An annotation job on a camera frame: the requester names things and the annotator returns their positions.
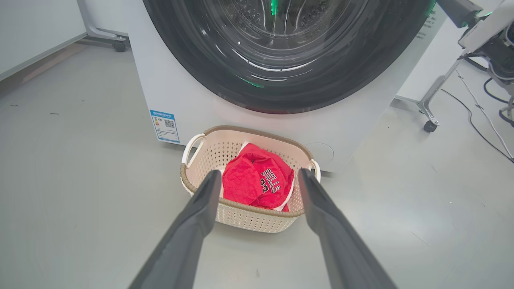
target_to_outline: white wall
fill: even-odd
[[[86,6],[97,28],[121,34],[128,32],[125,25],[123,0],[86,0]]]
[[[76,0],[0,0],[0,80],[85,32]]]

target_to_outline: washing machine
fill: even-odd
[[[273,133],[341,171],[443,22],[435,0],[129,0],[160,141],[216,125]]]

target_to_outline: washing machine drum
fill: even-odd
[[[144,0],[175,58],[250,110],[319,109],[379,76],[435,0]]]

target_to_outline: metal stand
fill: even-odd
[[[89,13],[87,11],[87,6],[86,6],[85,0],[77,0],[77,4],[79,5],[79,10],[80,10],[80,13],[82,14],[82,19],[83,19],[84,25],[86,27],[87,36],[114,40],[114,42],[113,42],[114,49],[116,49],[116,51],[118,51],[118,52],[125,51],[125,44],[123,43],[123,41],[125,41],[126,38],[124,38],[122,36],[118,36],[113,33],[98,30],[98,28],[95,27],[95,25],[93,24],[93,21],[89,17]]]
[[[434,98],[435,94],[439,91],[439,89],[443,86],[443,84],[445,84],[448,77],[457,68],[457,66],[459,65],[460,62],[461,62],[461,60],[455,61],[455,63],[451,66],[451,68],[448,70],[448,72],[446,72],[446,75],[439,76],[434,81],[434,83],[432,84],[430,89],[427,91],[425,96],[423,96],[421,101],[418,102],[414,99],[409,99],[409,98],[400,97],[400,96],[396,97],[399,100],[412,101],[417,104],[417,106],[419,108],[419,112],[423,113],[428,118],[427,123],[425,123],[425,126],[423,127],[423,129],[426,132],[429,132],[429,133],[434,132],[435,129],[437,129],[437,127],[441,125],[441,123],[439,123],[439,121],[435,118],[434,114],[432,114],[432,112],[430,111],[430,102]]]

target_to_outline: qr code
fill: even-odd
[[[172,129],[175,128],[175,123],[173,122],[173,120],[165,119],[164,124],[166,125],[167,128],[172,128]]]

